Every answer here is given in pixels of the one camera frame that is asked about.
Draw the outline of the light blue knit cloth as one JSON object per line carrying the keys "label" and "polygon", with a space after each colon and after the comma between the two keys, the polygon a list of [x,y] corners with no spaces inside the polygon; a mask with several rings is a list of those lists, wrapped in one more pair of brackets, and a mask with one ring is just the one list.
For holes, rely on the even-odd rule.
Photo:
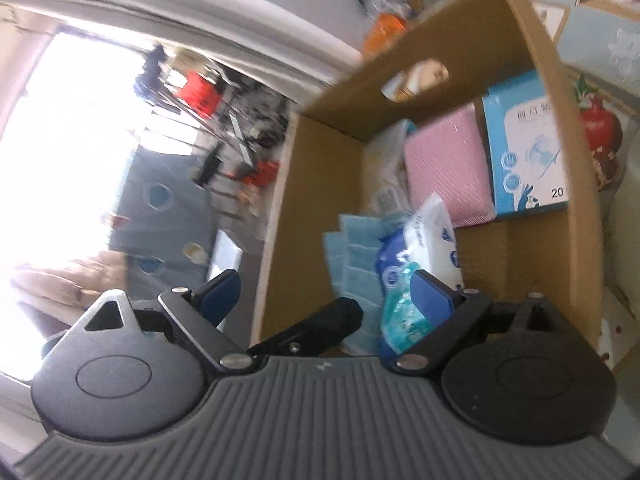
{"label": "light blue knit cloth", "polygon": [[385,235],[379,218],[340,215],[340,229],[322,235],[322,245],[334,295],[355,300],[362,310],[361,325],[342,342],[352,356],[378,353],[384,294],[375,270]]}

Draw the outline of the pink sponge pack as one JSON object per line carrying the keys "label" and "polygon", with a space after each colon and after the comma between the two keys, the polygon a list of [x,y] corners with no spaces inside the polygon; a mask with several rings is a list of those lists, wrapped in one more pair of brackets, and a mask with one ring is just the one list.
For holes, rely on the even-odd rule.
{"label": "pink sponge pack", "polygon": [[413,208],[437,194],[456,229],[496,218],[487,155],[473,104],[417,128],[406,141],[404,155]]}

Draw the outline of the blue white wipes pack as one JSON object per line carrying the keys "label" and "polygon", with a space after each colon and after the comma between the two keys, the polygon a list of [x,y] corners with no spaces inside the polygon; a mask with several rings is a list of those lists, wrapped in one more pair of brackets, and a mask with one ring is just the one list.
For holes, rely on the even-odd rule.
{"label": "blue white wipes pack", "polygon": [[378,355],[389,361],[441,326],[460,304],[454,226],[438,194],[384,238],[375,270],[384,292]]}

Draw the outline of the clothes drying rack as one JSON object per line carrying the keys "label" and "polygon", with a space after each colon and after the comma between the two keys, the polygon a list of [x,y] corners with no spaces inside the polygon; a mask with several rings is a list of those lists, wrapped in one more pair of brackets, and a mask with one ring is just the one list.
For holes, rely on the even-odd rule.
{"label": "clothes drying rack", "polygon": [[171,113],[185,114],[213,140],[192,181],[204,188],[221,176],[266,188],[280,167],[277,150],[290,122],[292,101],[265,84],[189,52],[184,81],[169,81],[171,58],[162,44],[144,55],[134,92],[145,102]]}

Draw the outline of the patterned sofa cover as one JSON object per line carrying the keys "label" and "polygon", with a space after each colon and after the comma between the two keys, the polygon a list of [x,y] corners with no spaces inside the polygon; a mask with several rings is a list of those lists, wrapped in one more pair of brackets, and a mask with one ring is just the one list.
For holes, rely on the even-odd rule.
{"label": "patterned sofa cover", "polygon": [[598,352],[639,348],[639,0],[530,0],[570,73],[603,214]]}

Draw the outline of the grey hanging blanket blue circles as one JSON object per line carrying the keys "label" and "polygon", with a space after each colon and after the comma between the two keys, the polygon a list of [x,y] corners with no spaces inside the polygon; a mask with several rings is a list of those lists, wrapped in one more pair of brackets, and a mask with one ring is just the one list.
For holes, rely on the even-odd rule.
{"label": "grey hanging blanket blue circles", "polygon": [[137,148],[115,211],[108,248],[126,262],[126,292],[153,299],[206,282],[215,238],[208,194],[191,180],[198,158]]}

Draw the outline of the orange bag on floor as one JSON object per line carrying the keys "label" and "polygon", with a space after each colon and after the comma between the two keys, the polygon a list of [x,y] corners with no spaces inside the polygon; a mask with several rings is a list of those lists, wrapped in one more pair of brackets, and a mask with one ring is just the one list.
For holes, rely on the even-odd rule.
{"label": "orange bag on floor", "polygon": [[408,28],[409,22],[399,15],[381,13],[375,19],[371,29],[364,38],[361,54],[370,58],[383,51],[396,37],[402,35]]}

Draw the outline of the clear packaged item with barcode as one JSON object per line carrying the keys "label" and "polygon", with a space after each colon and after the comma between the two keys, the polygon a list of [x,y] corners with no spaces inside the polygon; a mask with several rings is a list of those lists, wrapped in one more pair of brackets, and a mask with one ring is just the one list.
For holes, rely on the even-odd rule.
{"label": "clear packaged item with barcode", "polygon": [[401,119],[364,146],[360,191],[365,214],[385,218],[411,210],[404,151],[414,130],[411,120]]}

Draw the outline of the beige padded jacket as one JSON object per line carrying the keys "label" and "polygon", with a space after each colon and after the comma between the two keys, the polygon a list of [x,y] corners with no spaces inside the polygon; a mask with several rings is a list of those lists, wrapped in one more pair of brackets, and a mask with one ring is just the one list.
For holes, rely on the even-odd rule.
{"label": "beige padded jacket", "polygon": [[106,250],[48,268],[26,266],[13,273],[11,283],[21,293],[22,301],[42,312],[80,310],[106,290],[124,289],[126,274],[125,255]]}

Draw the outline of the blue glove box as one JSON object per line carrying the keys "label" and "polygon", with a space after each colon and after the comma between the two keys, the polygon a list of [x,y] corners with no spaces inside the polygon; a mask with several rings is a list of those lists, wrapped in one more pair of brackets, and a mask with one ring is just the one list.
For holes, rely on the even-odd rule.
{"label": "blue glove box", "polygon": [[497,216],[564,208],[570,192],[562,142],[538,73],[496,84],[482,102]]}

